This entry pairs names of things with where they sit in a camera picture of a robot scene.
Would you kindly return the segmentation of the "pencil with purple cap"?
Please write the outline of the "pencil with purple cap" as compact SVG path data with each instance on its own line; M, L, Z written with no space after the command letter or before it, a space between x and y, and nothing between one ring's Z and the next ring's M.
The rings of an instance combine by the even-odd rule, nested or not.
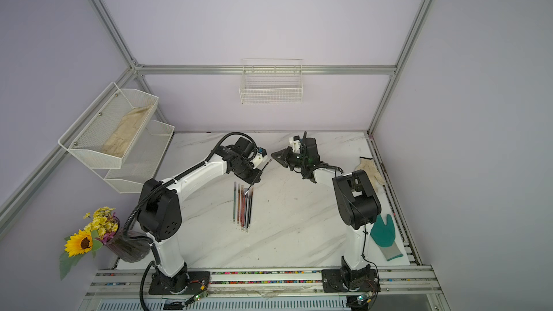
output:
M252 213L252 204L253 204L253 186L250 188L248 193L248 204L247 204L247 211L246 211L246 233L249 232L250 224L251 224L251 213Z

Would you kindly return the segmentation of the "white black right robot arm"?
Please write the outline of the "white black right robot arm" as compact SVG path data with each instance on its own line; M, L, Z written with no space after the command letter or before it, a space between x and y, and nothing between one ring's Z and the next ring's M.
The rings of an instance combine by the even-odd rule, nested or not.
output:
M315 138L295 136L288 147L273 152L271 158L314 184L334 191L338 214L350 227L347 244L354 250L351 258L341 257L338 269L322 270L325 292L358 292L363 300L380 292L380 278L375 263L365 256L367 229L377 222L382 206L367 172L360 169L346 174L341 167L321 160Z

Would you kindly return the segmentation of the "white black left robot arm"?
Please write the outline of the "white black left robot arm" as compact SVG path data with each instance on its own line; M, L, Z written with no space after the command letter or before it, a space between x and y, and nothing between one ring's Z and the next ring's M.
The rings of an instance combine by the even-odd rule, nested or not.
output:
M178 237L184 201L225 174L235 174L248 185L260 182L259 165L266 157L266 149L256 145L250 136L230 132L199 163L174 177L150 179L143 185L135 218L151 247L156 278L167 292L181 294L190 284Z

